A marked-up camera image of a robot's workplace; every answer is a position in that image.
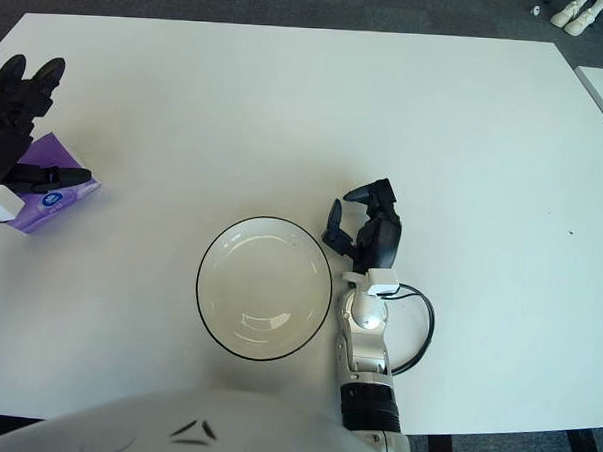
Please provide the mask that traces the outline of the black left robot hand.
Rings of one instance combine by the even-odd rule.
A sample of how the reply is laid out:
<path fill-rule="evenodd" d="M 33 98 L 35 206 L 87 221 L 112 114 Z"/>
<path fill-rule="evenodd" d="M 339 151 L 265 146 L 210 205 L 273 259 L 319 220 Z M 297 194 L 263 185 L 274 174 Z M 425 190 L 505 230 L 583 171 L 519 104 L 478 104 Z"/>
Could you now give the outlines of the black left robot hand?
<path fill-rule="evenodd" d="M 53 105 L 52 92 L 65 72 L 65 60 L 49 60 L 29 79 L 25 68 L 26 57 L 19 54 L 0 68 L 0 185 L 16 194 L 46 194 L 89 182 L 93 175 L 85 168 L 19 162 L 33 142 L 34 119 L 44 117 Z"/>

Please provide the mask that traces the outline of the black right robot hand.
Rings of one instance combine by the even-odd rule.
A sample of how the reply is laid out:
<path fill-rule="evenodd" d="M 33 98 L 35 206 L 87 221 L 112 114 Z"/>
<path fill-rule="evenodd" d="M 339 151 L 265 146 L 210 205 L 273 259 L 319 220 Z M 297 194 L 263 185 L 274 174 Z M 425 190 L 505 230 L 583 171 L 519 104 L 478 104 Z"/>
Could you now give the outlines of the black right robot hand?
<path fill-rule="evenodd" d="M 340 228 L 342 203 L 336 199 L 329 211 L 322 241 L 340 256 L 350 258 L 353 272 L 357 274 L 363 275 L 369 269 L 391 269 L 399 250 L 402 223 L 394 210 L 396 197 L 390 180 L 378 179 L 354 188 L 343 200 L 365 205 L 368 221 L 353 239 Z"/>

